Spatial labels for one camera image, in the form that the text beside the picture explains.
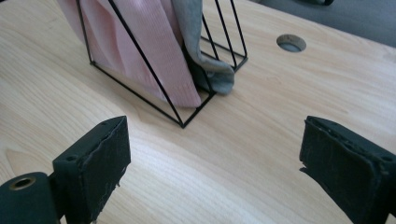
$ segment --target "light wood surface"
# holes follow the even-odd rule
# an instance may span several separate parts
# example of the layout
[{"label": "light wood surface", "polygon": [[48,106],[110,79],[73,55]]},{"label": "light wood surface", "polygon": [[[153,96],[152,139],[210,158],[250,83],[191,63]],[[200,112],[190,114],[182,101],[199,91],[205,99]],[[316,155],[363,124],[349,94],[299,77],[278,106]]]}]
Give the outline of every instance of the light wood surface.
[{"label": "light wood surface", "polygon": [[[0,183],[52,173],[94,125],[127,115],[132,163],[98,223],[350,223],[299,171],[304,119],[334,120],[396,153],[396,49],[235,3],[249,61],[185,130],[89,66],[56,1],[0,4]],[[283,34],[306,50],[280,49]]]}]

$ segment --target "pink fabric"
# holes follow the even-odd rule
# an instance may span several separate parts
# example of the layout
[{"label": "pink fabric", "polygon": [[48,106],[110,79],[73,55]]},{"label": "pink fabric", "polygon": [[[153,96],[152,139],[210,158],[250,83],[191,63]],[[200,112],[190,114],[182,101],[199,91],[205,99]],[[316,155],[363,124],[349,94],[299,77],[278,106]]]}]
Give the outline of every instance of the pink fabric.
[{"label": "pink fabric", "polygon": [[[83,41],[76,0],[58,2],[73,30]],[[199,106],[201,98],[180,48],[182,37],[171,0],[115,2],[172,103]],[[93,59],[165,99],[108,1],[81,0],[80,3]]]}]

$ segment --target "wire magazine holder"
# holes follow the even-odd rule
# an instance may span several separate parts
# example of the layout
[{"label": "wire magazine holder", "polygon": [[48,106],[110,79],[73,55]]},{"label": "wire magazine holder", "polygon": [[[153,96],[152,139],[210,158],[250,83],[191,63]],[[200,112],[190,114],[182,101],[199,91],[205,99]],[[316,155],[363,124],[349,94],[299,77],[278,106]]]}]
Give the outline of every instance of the wire magazine holder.
[{"label": "wire magazine holder", "polygon": [[[133,41],[134,45],[136,46],[140,56],[142,57],[143,61],[145,62],[146,66],[148,67],[148,70],[150,71],[150,73],[153,75],[156,83],[158,84],[158,87],[160,88],[163,96],[166,99],[166,102],[170,105],[172,112],[174,113],[174,116],[172,116],[171,114],[165,112],[163,109],[161,109],[159,106],[155,105],[154,103],[152,103],[149,99],[147,99],[146,97],[144,97],[142,94],[138,93],[137,91],[134,91],[132,88],[130,88],[128,85],[126,85],[125,83],[123,83],[122,81],[120,81],[118,78],[116,78],[115,76],[111,75],[109,72],[107,72],[103,67],[101,67],[93,58],[92,58],[92,54],[90,51],[90,43],[88,41],[88,37],[87,37],[87,31],[85,28],[85,22],[84,22],[84,18],[82,16],[82,10],[81,10],[81,5],[80,5],[80,0],[76,0],[77,6],[78,6],[78,15],[79,15],[79,19],[81,22],[81,27],[82,27],[82,32],[84,34],[84,41],[85,41],[85,45],[87,48],[87,52],[88,52],[88,57],[90,60],[90,64],[93,65],[94,67],[96,67],[98,70],[100,70],[101,72],[103,72],[105,75],[107,75],[108,77],[110,77],[111,79],[113,79],[114,81],[116,81],[117,83],[119,83],[123,88],[125,88],[126,90],[130,91],[131,93],[133,93],[135,96],[137,96],[139,99],[143,100],[145,103],[147,103],[148,105],[150,105],[151,107],[153,107],[154,109],[156,109],[157,111],[159,111],[161,114],[163,114],[164,116],[166,116],[167,118],[169,118],[170,120],[174,121],[175,123],[177,123],[181,128],[185,128],[194,118],[195,116],[204,108],[204,106],[213,98],[213,96],[216,94],[216,92],[212,89],[212,86],[210,84],[209,78],[207,76],[207,73],[204,71],[203,72],[203,76],[205,76],[205,81],[207,83],[207,87],[208,90],[197,86],[198,89],[205,91],[207,93],[206,98],[202,101],[201,105],[199,105],[198,107],[195,108],[195,110],[185,119],[183,120],[180,116],[180,113],[177,111],[177,108],[175,107],[175,105],[172,103],[169,95],[166,93],[165,88],[163,87],[161,81],[159,80],[158,76],[156,75],[156,73],[154,72],[148,58],[146,57],[145,53],[143,52],[143,50],[141,49],[141,47],[139,46],[139,44],[137,43],[134,34],[132,33],[131,29],[129,28],[128,24],[126,23],[126,21],[124,20],[124,18],[122,17],[119,9],[117,8],[116,4],[114,3],[114,0],[108,0],[109,4],[112,6],[114,12],[116,13],[117,17],[119,18],[122,26],[124,27],[125,31],[127,32],[127,34],[129,35],[129,37],[131,37],[131,40]],[[223,28],[225,37],[226,37],[226,41],[227,41],[227,47],[224,47],[221,44],[218,44],[216,42],[213,41],[212,38],[212,34],[210,34],[209,31],[209,27],[207,25],[205,16],[203,14],[202,17],[202,22],[203,25],[205,27],[205,31],[206,31],[206,35],[205,36],[201,36],[201,40],[203,40],[204,42],[207,42],[210,44],[212,50],[213,50],[213,54],[209,54],[207,52],[203,52],[202,53],[207,56],[210,57],[212,59],[215,60],[219,60],[219,50],[225,50],[227,52],[229,52],[231,54],[232,57],[232,63],[230,63],[230,66],[232,67],[232,69],[236,72],[237,70],[239,70],[239,68],[248,60],[248,52],[247,52],[247,48],[245,45],[245,40],[242,34],[242,30],[239,24],[239,20],[238,20],[238,16],[236,14],[236,9],[233,3],[233,0],[230,0],[230,4],[231,7],[233,9],[233,15],[234,15],[234,19],[235,19],[235,23],[236,23],[236,27],[238,30],[238,34],[240,37],[240,41],[241,41],[241,45],[243,47],[243,51],[244,53],[237,53],[234,52],[233,50],[233,45],[232,45],[232,41],[230,39],[228,30],[227,30],[227,26],[226,26],[226,22],[224,20],[224,17],[222,15],[222,11],[221,11],[221,7],[219,4],[219,0],[215,0],[216,2],[216,7],[219,13],[219,19],[221,22],[221,26]]]}]

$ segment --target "gray cloth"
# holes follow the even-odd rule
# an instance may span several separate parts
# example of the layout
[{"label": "gray cloth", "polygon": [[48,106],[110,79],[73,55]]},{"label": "gray cloth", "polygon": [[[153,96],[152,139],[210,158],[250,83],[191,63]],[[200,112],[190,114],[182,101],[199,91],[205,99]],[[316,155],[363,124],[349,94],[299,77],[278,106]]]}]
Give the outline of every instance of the gray cloth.
[{"label": "gray cloth", "polygon": [[[202,0],[172,0],[172,4],[184,38],[184,44],[192,60],[208,73],[214,91],[222,94],[230,93],[233,88],[234,76],[231,66],[201,54],[199,43],[203,15]],[[207,88],[201,69],[192,69],[191,73],[197,85]]]}]

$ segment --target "circular hole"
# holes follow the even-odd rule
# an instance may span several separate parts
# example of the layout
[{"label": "circular hole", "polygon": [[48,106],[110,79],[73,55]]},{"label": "circular hole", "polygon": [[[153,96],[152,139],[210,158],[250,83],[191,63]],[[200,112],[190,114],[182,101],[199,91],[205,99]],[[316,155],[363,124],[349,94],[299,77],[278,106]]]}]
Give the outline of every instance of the circular hole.
[{"label": "circular hole", "polygon": [[35,178],[33,176],[29,176],[16,180],[14,183],[12,183],[9,186],[9,188],[12,190],[26,189],[32,186],[34,183],[35,183]]},{"label": "circular hole", "polygon": [[381,157],[382,158],[382,160],[384,160],[384,161],[393,161],[393,159],[392,158],[389,158],[389,157]]},{"label": "circular hole", "polygon": [[305,41],[297,35],[280,35],[276,43],[289,52],[301,52],[306,49]]},{"label": "circular hole", "polygon": [[75,161],[77,159],[77,156],[69,156],[66,158],[67,161]]}]

